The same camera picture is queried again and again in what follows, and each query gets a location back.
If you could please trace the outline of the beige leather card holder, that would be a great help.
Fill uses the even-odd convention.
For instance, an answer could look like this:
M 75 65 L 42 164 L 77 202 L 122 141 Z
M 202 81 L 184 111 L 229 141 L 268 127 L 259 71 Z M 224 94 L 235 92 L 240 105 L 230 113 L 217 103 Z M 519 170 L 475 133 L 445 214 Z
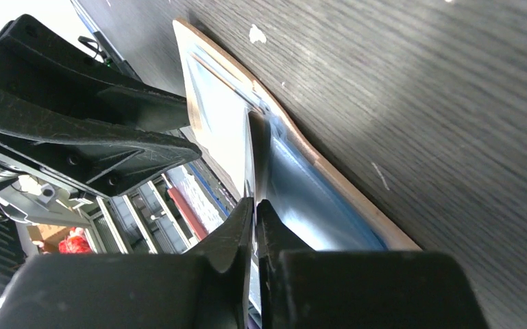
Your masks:
M 416 250 L 305 138 L 275 97 L 184 19 L 173 31 L 196 141 L 242 196 L 268 201 L 317 250 Z

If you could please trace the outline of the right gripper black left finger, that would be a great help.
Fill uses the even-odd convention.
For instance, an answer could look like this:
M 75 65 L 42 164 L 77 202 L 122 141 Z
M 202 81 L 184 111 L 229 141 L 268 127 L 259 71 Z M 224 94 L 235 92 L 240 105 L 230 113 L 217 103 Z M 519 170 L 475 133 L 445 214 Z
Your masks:
M 0 299 L 0 328 L 245 328 L 254 201 L 183 254 L 47 254 Z

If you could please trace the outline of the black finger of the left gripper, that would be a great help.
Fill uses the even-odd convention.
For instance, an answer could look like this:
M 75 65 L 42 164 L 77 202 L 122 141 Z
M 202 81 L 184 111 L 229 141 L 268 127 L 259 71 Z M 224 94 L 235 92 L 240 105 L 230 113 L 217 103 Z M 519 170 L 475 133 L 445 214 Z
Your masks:
M 183 138 L 74 119 L 0 89 L 0 161 L 64 188 L 122 196 L 200 156 Z
M 150 132 L 190 124 L 185 97 L 94 60 L 28 14 L 0 31 L 0 89 L 78 119 Z

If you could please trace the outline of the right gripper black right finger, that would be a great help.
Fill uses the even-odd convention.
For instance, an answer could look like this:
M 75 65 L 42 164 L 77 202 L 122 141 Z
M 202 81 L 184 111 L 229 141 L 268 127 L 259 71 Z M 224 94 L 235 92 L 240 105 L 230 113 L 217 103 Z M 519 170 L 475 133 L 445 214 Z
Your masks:
M 486 328 L 462 267 L 438 252 L 320 252 L 256 209 L 264 328 Z

